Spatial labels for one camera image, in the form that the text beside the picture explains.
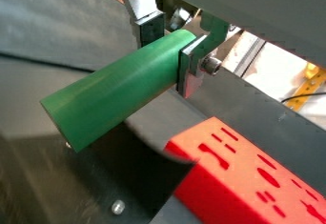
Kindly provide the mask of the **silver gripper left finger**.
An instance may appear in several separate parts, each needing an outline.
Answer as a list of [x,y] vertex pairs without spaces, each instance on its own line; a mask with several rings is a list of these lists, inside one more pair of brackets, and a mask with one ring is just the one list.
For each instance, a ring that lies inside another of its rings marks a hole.
[[165,36],[166,14],[155,0],[123,0],[131,18],[134,35],[142,48]]

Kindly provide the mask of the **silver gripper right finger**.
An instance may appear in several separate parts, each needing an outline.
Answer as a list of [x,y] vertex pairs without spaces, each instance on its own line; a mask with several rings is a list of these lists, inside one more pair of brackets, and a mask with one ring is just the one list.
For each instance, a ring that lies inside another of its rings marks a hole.
[[222,61],[213,52],[226,41],[230,24],[209,12],[202,14],[201,28],[207,31],[179,51],[177,91],[187,98],[203,83],[205,74],[215,75]]

